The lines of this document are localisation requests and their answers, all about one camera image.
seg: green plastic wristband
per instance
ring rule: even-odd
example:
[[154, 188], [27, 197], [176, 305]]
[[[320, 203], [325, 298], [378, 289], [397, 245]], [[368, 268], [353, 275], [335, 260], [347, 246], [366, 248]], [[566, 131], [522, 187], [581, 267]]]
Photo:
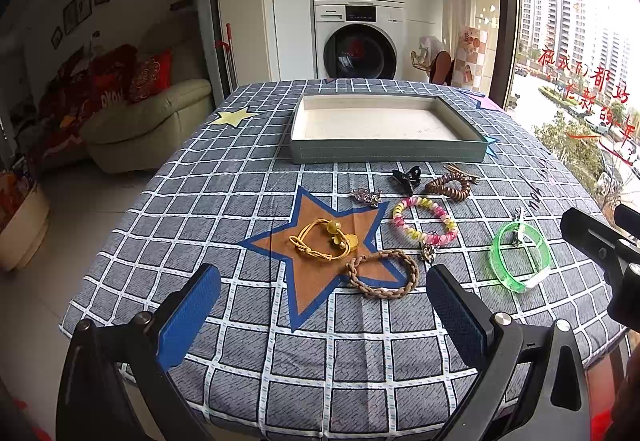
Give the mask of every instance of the green plastic wristband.
[[[516, 280], [513, 278], [513, 275], [509, 273], [502, 252], [500, 251], [500, 240], [503, 235], [509, 231], [521, 231], [534, 242], [540, 254], [540, 268], [537, 269], [533, 277], [524, 283]], [[495, 276], [505, 288], [513, 291], [513, 293], [525, 293], [531, 288], [536, 287], [549, 274], [551, 270], [551, 252], [549, 251], [549, 245], [546, 239], [539, 231], [526, 223], [514, 221], [513, 223], [505, 224], [498, 230], [498, 233], [495, 234], [494, 242], [491, 243], [491, 250], [489, 251], [489, 263]]]

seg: gray tablecloth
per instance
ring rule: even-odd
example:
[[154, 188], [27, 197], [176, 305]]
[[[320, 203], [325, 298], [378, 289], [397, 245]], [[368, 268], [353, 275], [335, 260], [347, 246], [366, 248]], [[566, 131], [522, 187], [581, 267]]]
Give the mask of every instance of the gray tablecloth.
[[[158, 171], [108, 237], [62, 330], [70, 335], [85, 316], [111, 325], [154, 310], [200, 263], [211, 262], [220, 269], [222, 294], [186, 359], [171, 370], [204, 419], [270, 439], [319, 433], [388, 438], [437, 429], [475, 371], [464, 366], [431, 309], [424, 263], [419, 261], [418, 288], [404, 299], [365, 299], [336, 279], [301, 310], [290, 262], [260, 247], [260, 238], [286, 228], [304, 201], [350, 213], [362, 208], [349, 197], [352, 188], [380, 189], [391, 205], [401, 198], [391, 170], [412, 164], [290, 162], [292, 111], [301, 93], [318, 90], [444, 97], [493, 143], [481, 164], [459, 164], [479, 183], [463, 202], [442, 201], [459, 224], [460, 240], [441, 249], [437, 261], [493, 311], [536, 325], [567, 319], [585, 364], [617, 339], [621, 327], [606, 313], [610, 289], [600, 270], [561, 239], [559, 221], [569, 206], [599, 215], [574, 176], [478, 94], [364, 80], [238, 88], [218, 112], [247, 108], [258, 114], [237, 128], [219, 125], [219, 114], [213, 114]], [[422, 169], [426, 179], [445, 172], [438, 163]], [[542, 193], [538, 202], [531, 197], [534, 188]], [[487, 258], [494, 232], [519, 207], [548, 239], [554, 268], [539, 287], [516, 296], [495, 280]], [[417, 254], [389, 217], [390, 206], [374, 220], [370, 247]], [[408, 221], [424, 231], [437, 228], [437, 220], [421, 210]], [[532, 273], [523, 249], [505, 251], [505, 257], [513, 273]], [[402, 269], [387, 267], [400, 283]], [[518, 368], [507, 402], [515, 399], [524, 374]]]

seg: rectangular tray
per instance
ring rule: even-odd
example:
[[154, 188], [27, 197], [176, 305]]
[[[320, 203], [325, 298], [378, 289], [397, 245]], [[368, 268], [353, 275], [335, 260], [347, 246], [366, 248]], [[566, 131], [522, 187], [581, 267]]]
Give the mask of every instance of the rectangular tray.
[[487, 141], [440, 97], [305, 94], [291, 129], [293, 163], [481, 162]]

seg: washing machine door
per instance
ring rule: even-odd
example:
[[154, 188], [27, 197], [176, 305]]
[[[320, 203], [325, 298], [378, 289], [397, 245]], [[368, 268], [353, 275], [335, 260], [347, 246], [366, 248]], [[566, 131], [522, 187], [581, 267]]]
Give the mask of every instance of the washing machine door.
[[396, 62], [396, 52], [388, 38], [367, 24], [343, 26], [324, 46], [324, 68], [329, 78], [392, 80]]

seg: brown braided hair tie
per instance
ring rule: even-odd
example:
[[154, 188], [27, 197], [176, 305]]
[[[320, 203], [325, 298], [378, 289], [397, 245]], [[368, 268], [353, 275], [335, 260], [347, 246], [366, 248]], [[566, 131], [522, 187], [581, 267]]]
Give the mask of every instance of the brown braided hair tie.
[[[381, 287], [374, 289], [358, 278], [358, 266], [361, 262], [385, 259], [387, 257], [397, 257], [404, 261], [404, 264], [409, 267], [409, 275], [407, 277], [408, 282], [406, 283], [406, 286], [394, 290], [382, 289]], [[418, 284], [418, 265], [415, 264], [414, 259], [406, 255], [401, 249], [382, 249], [376, 253], [361, 255], [360, 257], [354, 257], [351, 259], [347, 264], [347, 275], [349, 275], [349, 283], [353, 287], [362, 291], [367, 297], [390, 299], [402, 298], [407, 293], [413, 291], [416, 284]]]
[[[451, 181], [460, 182], [460, 188], [447, 186], [447, 183]], [[469, 197], [469, 194], [471, 193], [471, 183], [472, 179], [469, 179], [469, 176], [466, 176], [461, 172], [449, 172], [444, 176], [438, 177], [428, 182], [424, 187], [424, 193], [439, 194], [442, 196], [447, 196], [453, 199], [453, 201], [460, 202]]]

